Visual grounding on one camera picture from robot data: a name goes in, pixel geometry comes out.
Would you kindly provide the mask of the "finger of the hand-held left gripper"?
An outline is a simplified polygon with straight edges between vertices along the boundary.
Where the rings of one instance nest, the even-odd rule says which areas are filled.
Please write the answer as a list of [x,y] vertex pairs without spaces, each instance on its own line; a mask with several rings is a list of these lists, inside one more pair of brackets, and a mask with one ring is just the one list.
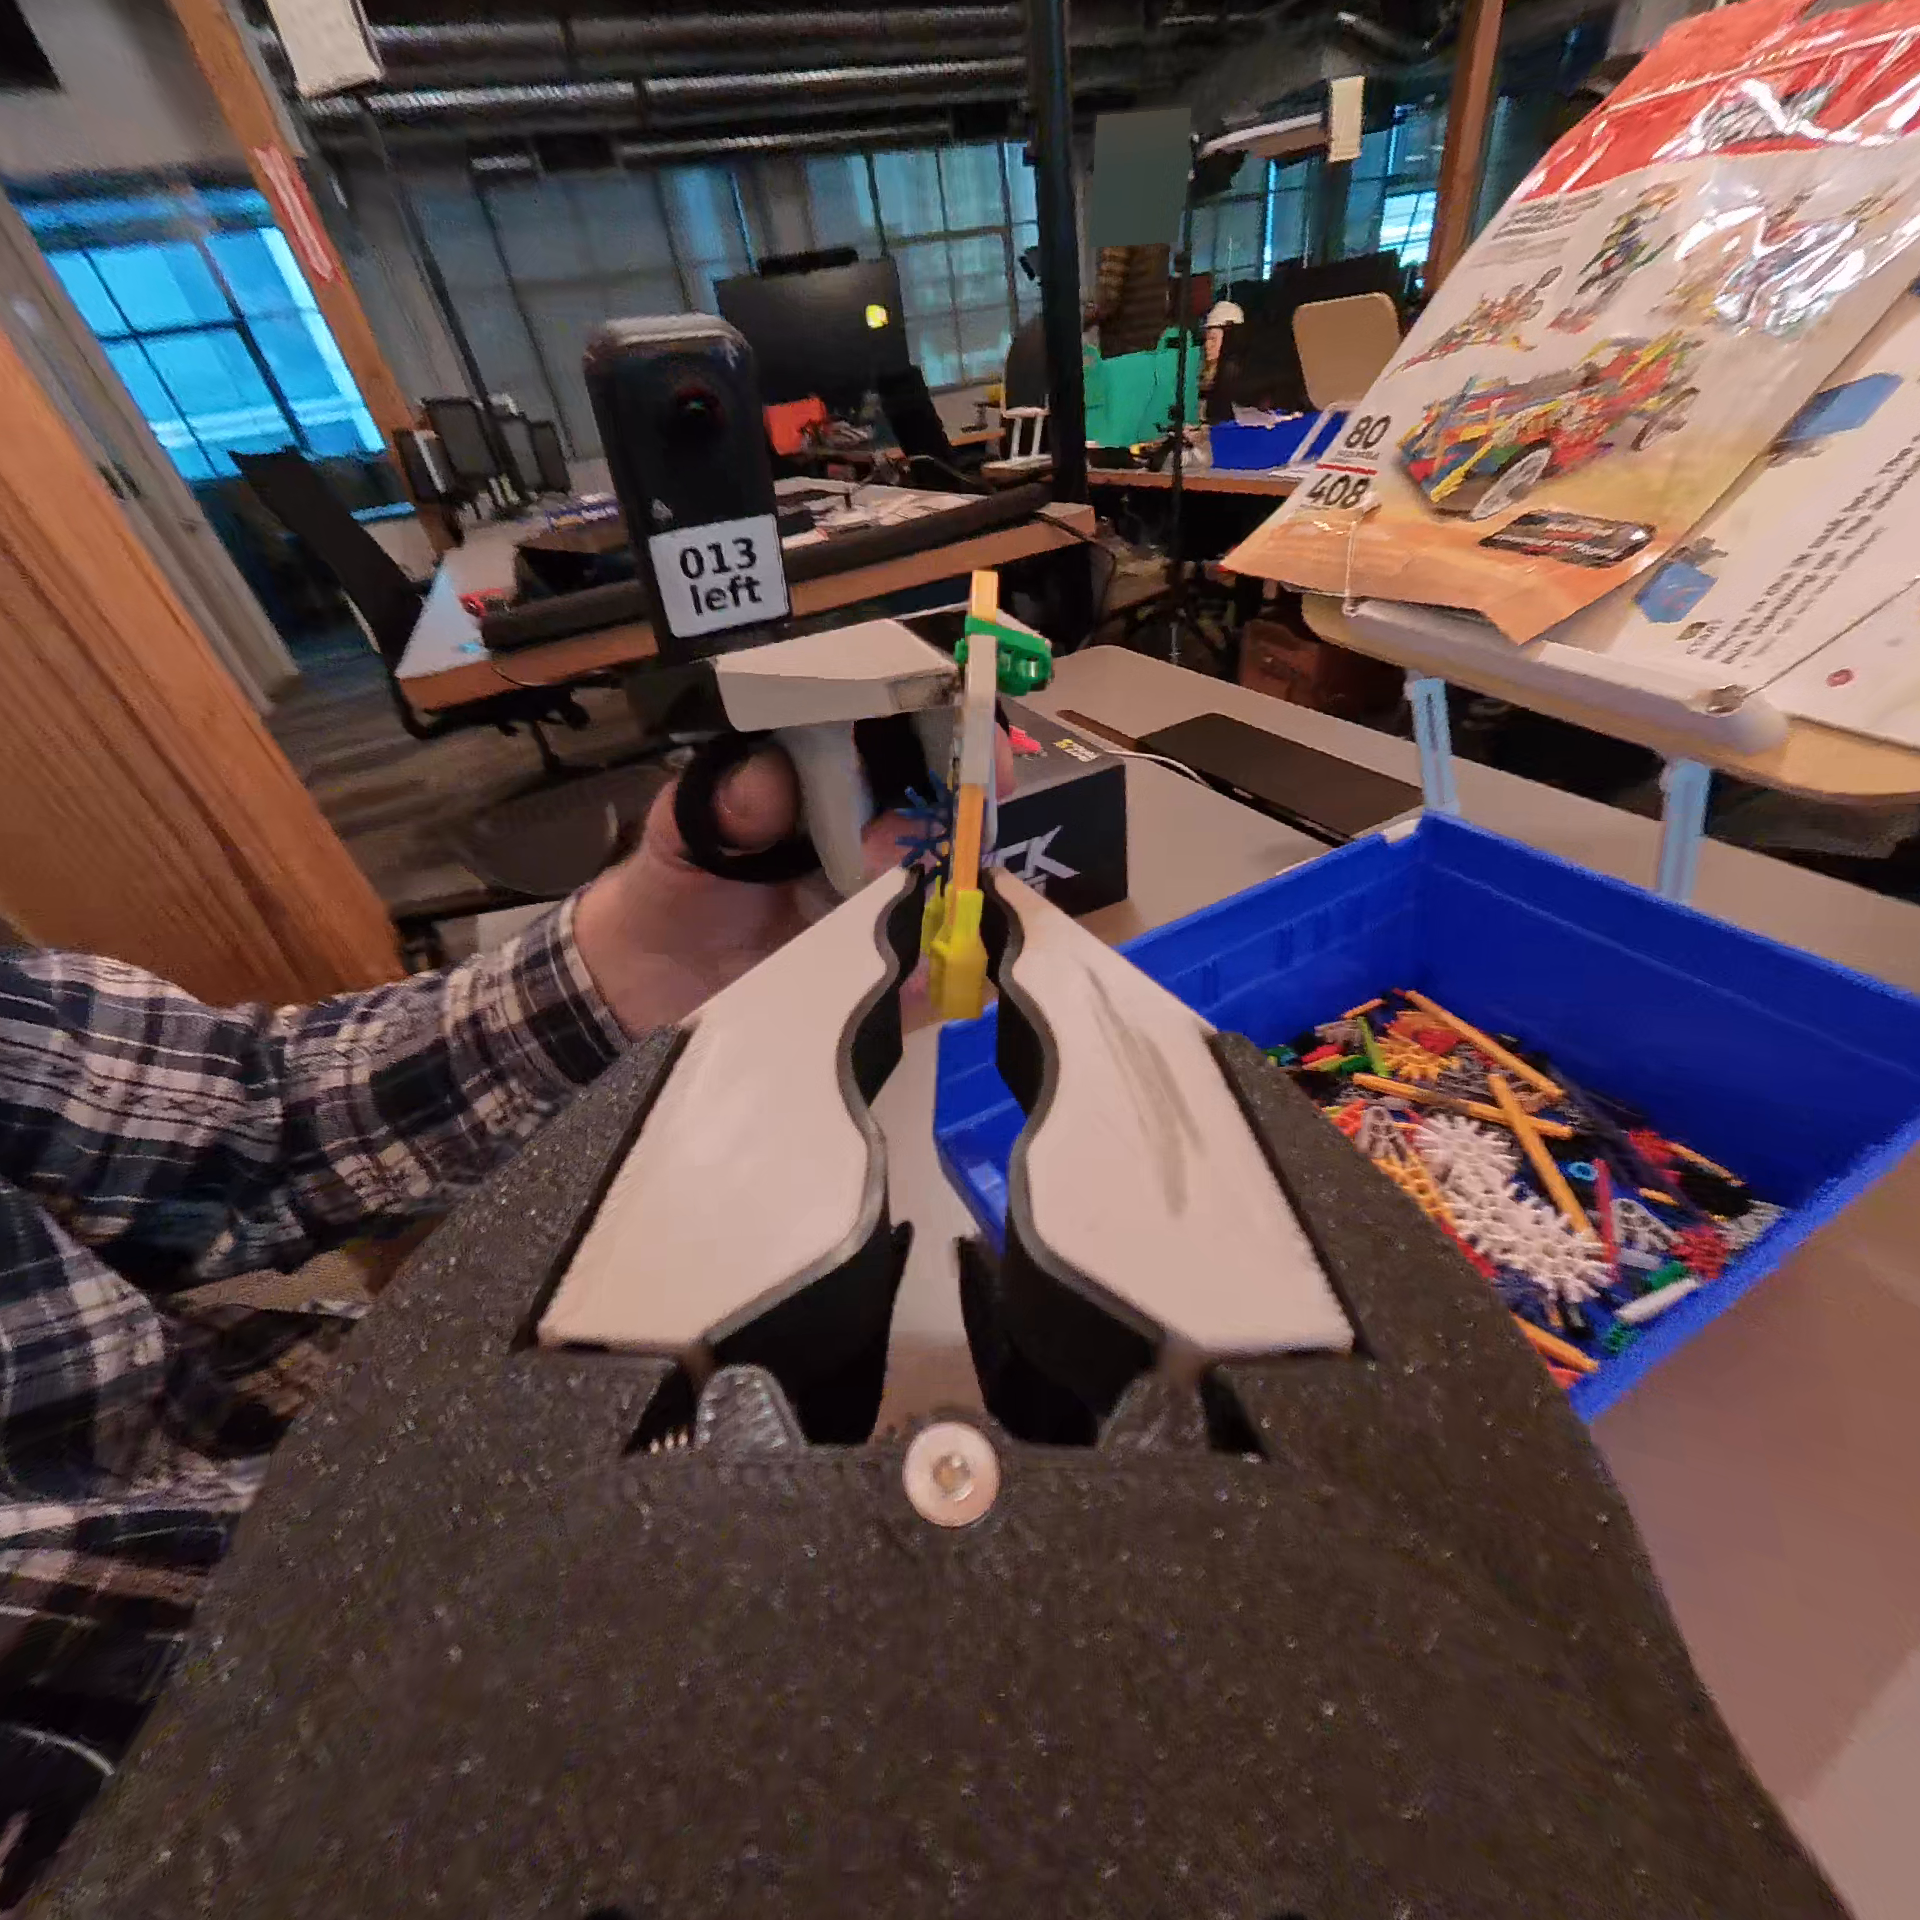
[[723,653],[712,679],[735,732],[775,735],[943,709],[961,670],[909,625],[872,618]]

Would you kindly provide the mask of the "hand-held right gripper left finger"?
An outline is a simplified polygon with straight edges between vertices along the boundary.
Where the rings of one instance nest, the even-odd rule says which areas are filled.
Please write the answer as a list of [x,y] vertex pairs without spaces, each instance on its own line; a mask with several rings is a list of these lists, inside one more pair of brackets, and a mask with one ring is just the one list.
[[876,1395],[898,1293],[872,1098],[918,876],[885,874],[686,1025],[541,1309],[541,1349]]

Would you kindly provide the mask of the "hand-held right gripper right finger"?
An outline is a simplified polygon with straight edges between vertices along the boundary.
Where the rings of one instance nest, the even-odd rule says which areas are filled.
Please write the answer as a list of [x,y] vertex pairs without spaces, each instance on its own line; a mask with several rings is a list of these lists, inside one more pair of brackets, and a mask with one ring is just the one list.
[[1143,1377],[1353,1358],[1326,1260],[1235,1092],[1225,1037],[1020,879],[990,879],[1006,1166],[1002,1328],[1112,1411]]

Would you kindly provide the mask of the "yellow orange rod assembly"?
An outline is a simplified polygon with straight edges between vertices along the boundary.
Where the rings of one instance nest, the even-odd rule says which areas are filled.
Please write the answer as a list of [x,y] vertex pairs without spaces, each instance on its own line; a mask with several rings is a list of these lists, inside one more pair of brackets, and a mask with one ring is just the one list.
[[1004,694],[1045,690],[1054,679],[1052,645],[1002,608],[1002,580],[975,569],[954,650],[961,689],[944,801],[922,866],[930,876],[922,916],[925,983],[931,1015],[975,1019],[989,997],[985,870],[998,803],[998,704]]

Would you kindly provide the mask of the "pile of colourful toy pieces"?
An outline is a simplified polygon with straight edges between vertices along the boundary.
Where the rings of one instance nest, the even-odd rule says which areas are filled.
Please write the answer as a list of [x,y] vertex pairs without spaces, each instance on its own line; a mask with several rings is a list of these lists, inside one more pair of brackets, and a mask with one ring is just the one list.
[[1480,1274],[1565,1395],[1715,1304],[1789,1212],[1518,1034],[1393,988],[1265,1047]]

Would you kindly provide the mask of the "blue plastic bin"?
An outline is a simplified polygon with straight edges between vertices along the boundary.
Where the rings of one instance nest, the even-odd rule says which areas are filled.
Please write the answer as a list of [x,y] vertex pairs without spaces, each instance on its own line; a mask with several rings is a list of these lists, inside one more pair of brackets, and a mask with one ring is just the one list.
[[[1916,1146],[1916,997],[1455,821],[1368,840],[1117,948],[1223,1034],[1235,1092],[1333,1274],[1353,1358],[1226,1363],[1176,1391],[1233,1436],[1455,1427],[1474,1455],[1583,1442],[1652,1363]],[[1601,1097],[1728,1164],[1789,1212],[1715,1304],[1678,1309],[1597,1390],[1554,1384],[1466,1256],[1265,1057],[1312,1017],[1419,988],[1522,1037]],[[1094,1445],[1089,1411],[1002,1328],[1006,1166],[1022,1112],[995,1008],[940,1039],[934,1146],[985,1245],[963,1248],[967,1345],[990,1417]]]

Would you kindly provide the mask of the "person's left forearm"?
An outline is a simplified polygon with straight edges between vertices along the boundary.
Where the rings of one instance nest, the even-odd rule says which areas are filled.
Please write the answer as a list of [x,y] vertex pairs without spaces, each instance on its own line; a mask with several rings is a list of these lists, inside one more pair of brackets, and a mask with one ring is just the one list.
[[5,1578],[220,1549],[214,1366],[169,1286],[301,1268],[483,1184],[627,1044],[578,895],[441,974],[214,1006],[102,955],[5,953]]

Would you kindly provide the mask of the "person's left hand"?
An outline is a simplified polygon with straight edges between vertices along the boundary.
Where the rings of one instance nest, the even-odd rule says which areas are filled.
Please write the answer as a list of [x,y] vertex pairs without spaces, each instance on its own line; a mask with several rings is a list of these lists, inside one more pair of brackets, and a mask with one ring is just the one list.
[[[631,1039],[683,1021],[841,904],[821,876],[757,886],[695,869],[677,831],[677,789],[681,781],[651,803],[636,848],[573,904],[578,955]],[[798,813],[798,783],[777,748],[723,774],[712,797],[712,821],[735,853],[786,842]],[[864,881],[898,866],[909,831],[900,812],[864,824]]]

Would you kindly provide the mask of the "long wooden desk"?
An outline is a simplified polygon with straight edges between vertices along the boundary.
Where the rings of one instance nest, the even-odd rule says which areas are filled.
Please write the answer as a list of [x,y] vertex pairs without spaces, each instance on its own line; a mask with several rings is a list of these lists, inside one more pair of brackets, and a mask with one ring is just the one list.
[[[789,616],[820,618],[852,607],[944,607],[965,577],[1089,548],[1095,510],[1025,485],[993,498],[914,495],[931,513],[876,534],[800,545],[789,557]],[[535,543],[490,530],[452,549],[397,657],[397,694],[413,713],[440,717],[505,694],[586,682],[657,655],[651,595],[639,580],[519,599],[520,557]]]

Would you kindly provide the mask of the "black computer monitor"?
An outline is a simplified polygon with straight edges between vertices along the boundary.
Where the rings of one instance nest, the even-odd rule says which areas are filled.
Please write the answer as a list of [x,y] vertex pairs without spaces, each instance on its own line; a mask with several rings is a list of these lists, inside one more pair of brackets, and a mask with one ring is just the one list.
[[753,346],[767,405],[816,399],[830,419],[854,419],[867,396],[914,364],[891,258],[723,277],[714,301]]

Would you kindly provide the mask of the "black metal pole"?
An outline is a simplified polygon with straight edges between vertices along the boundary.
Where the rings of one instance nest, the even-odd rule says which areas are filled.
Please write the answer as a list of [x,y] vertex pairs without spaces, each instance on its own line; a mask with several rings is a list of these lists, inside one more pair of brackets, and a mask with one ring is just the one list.
[[1025,4],[1030,164],[1036,192],[1042,342],[1054,500],[1085,507],[1081,238],[1074,175],[1069,4]]

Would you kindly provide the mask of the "black flat pad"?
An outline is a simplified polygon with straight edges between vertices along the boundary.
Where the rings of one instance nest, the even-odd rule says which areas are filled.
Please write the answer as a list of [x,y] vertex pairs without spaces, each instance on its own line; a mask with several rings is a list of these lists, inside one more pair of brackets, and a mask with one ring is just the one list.
[[1344,848],[1423,812],[1423,789],[1410,781],[1219,712],[1140,735],[1135,753],[1189,770],[1323,848]]

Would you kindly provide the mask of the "orange wooden column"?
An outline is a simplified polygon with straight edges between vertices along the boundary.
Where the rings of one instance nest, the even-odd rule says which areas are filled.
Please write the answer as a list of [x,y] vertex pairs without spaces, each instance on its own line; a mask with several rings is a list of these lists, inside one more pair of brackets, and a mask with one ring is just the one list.
[[238,7],[229,4],[166,4],[166,11],[315,295],[360,399],[368,404],[383,441],[392,444],[396,432],[413,421],[410,404],[400,394],[350,267],[324,224],[301,141],[273,78],[254,57]]

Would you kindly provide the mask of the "building instruction sheet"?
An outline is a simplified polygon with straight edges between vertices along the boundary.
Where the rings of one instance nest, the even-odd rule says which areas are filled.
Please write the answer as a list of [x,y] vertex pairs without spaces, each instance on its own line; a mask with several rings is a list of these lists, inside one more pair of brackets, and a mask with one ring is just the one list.
[[1859,372],[1817,394],[1647,569],[1617,653],[1916,748],[1916,372]]

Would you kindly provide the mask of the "wooden post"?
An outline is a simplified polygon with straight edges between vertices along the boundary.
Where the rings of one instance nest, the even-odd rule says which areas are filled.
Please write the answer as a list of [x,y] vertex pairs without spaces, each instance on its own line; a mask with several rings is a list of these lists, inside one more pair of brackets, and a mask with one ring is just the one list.
[[206,1002],[397,981],[384,904],[3,346],[3,907]]

